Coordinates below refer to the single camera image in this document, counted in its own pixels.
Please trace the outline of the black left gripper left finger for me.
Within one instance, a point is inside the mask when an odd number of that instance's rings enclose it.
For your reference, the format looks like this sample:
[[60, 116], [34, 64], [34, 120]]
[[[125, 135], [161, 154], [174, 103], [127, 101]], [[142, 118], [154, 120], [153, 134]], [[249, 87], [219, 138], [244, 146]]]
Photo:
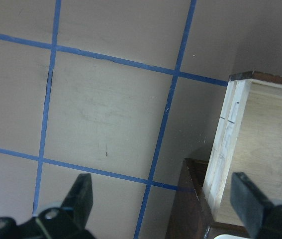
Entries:
[[79, 229], [86, 227], [93, 207], [93, 185], [90, 173], [79, 174], [61, 204]]

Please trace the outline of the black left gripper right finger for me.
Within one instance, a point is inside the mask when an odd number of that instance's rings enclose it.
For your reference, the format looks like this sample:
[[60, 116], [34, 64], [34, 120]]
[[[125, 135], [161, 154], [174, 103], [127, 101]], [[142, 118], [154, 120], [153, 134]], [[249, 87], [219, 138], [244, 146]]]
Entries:
[[274, 207], [272, 201], [244, 172], [234, 172], [230, 203], [249, 236], [257, 238], [266, 216]]

